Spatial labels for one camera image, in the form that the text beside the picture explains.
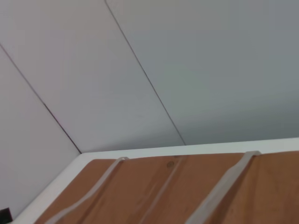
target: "black object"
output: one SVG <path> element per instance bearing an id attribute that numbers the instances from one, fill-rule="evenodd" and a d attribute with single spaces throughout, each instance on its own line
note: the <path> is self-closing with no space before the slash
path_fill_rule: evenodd
<path id="1" fill-rule="evenodd" d="M 6 224 L 13 221 L 9 208 L 0 210 L 0 224 Z"/>

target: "white top edge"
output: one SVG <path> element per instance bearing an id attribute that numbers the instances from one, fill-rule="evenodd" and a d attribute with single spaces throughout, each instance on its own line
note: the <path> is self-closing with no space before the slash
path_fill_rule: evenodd
<path id="1" fill-rule="evenodd" d="M 122 151 L 108 151 L 84 153 L 61 172 L 36 199 L 14 220 L 14 224 L 32 224 L 51 205 L 59 194 L 77 176 L 77 174 L 94 159 L 117 159 L 126 156 L 130 159 L 191 154 L 217 154 L 217 153 L 244 153 L 247 151 L 260 151 L 263 154 L 286 151 L 297 151 L 299 138 L 245 141 L 233 143 L 219 143 L 193 146 L 177 146 L 163 148 L 131 149 Z"/>

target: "white wall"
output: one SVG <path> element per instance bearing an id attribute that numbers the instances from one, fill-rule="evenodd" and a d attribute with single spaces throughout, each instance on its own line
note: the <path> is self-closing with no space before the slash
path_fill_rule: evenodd
<path id="1" fill-rule="evenodd" d="M 107 1 L 187 144 L 299 136 L 299 1 Z"/>
<path id="2" fill-rule="evenodd" d="M 0 43 L 82 152 L 183 144 L 103 0 L 1 0 Z"/>
<path id="3" fill-rule="evenodd" d="M 16 217 L 78 154 L 0 47 L 0 210 Z"/>

